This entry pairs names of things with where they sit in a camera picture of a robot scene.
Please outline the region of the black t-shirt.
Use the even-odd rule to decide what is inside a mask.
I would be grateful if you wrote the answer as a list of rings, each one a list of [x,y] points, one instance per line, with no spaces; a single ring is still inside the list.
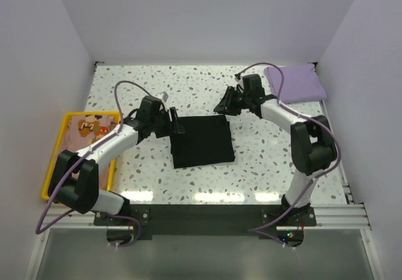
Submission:
[[[185,132],[170,136],[175,169],[235,160],[230,122],[223,115],[179,118]]]

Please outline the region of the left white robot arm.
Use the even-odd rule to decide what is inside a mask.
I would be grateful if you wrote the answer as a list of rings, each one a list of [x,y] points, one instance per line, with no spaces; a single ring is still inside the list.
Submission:
[[[142,99],[139,108],[121,120],[106,136],[76,152],[62,151],[56,160],[48,187],[50,201],[87,213],[104,212],[116,225],[130,218],[129,201],[99,189],[99,175],[126,150],[154,134],[157,138],[184,133],[175,107],[166,108],[153,96]]]

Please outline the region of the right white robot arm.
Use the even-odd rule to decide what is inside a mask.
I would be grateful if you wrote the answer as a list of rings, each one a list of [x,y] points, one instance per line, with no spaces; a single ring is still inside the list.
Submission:
[[[311,117],[284,104],[278,95],[265,93],[257,74],[235,75],[237,85],[228,87],[214,112],[238,116],[243,110],[276,124],[290,135],[291,160],[295,167],[293,179],[282,196],[280,214],[266,226],[281,221],[294,225],[311,205],[317,181],[331,172],[340,161],[340,150],[328,120]]]

